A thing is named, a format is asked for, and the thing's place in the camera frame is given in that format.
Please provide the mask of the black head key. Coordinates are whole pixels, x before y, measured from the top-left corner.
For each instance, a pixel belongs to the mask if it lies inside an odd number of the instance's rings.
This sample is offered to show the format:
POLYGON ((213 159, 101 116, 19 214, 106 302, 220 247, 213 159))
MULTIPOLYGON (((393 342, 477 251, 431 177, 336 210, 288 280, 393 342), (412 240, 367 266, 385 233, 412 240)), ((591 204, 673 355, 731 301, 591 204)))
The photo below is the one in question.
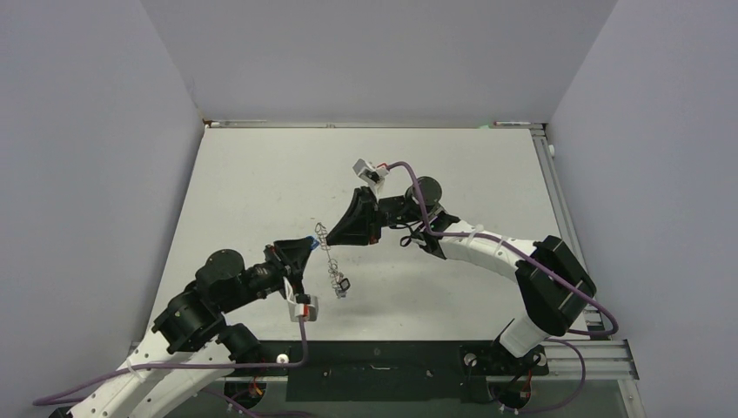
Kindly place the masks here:
POLYGON ((342 294, 346 294, 348 290, 351 287, 350 280, 347 278, 340 279, 336 282, 336 288, 335 291, 338 296, 341 296, 342 294))

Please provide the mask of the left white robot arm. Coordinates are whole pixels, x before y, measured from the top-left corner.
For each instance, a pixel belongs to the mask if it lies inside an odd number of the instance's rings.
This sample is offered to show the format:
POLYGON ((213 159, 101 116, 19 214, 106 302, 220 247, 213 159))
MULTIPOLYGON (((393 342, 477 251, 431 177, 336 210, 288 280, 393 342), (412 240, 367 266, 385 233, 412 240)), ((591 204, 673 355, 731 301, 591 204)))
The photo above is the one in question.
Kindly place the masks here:
POLYGON ((272 293, 280 293, 291 321, 314 321, 318 300, 305 293, 304 270, 318 247, 313 237, 277 240, 265 247, 265 260, 246 266, 240 253, 218 250, 194 281, 174 296, 118 370, 91 382, 81 401, 65 394, 36 404, 53 405, 54 417, 164 417, 215 380, 235 372, 301 367, 308 360, 306 335, 301 358, 279 354, 268 361, 245 325, 229 325, 226 314, 272 293))

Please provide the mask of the metal perforated ring disc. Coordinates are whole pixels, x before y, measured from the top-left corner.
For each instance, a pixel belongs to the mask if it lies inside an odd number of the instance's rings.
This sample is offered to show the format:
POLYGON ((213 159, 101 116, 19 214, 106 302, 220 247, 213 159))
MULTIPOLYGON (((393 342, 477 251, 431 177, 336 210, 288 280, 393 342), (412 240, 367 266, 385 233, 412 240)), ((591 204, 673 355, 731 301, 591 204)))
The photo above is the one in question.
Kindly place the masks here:
POLYGON ((321 248, 321 250, 324 252, 325 256, 327 257, 327 272, 328 272, 328 277, 331 282, 331 287, 336 297, 338 299, 343 299, 347 296, 348 292, 346 294, 342 294, 341 296, 338 296, 335 291, 336 282, 339 281, 340 279, 347 278, 347 277, 340 271, 338 261, 336 261, 331 254, 331 247, 327 242, 328 231, 321 222, 318 222, 315 225, 314 232, 316 233, 317 240, 320 242, 319 247, 321 248))

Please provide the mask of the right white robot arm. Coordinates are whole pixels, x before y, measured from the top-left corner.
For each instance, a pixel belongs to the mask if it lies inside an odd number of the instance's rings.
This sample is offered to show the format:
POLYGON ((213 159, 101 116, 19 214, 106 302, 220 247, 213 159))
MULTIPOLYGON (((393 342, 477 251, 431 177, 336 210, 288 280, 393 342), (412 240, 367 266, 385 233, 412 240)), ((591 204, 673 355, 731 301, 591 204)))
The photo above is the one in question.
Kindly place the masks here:
POLYGON ((358 187, 326 241, 330 246, 369 246, 379 242, 385 229, 408 228, 402 246, 415 244, 437 258, 466 262, 516 283, 524 310, 501 331, 491 351, 494 366, 512 373, 543 340, 570 332, 596 286, 561 238, 535 241, 490 233, 447 213, 441 196, 439 182, 430 177, 383 199, 368 186, 358 187))

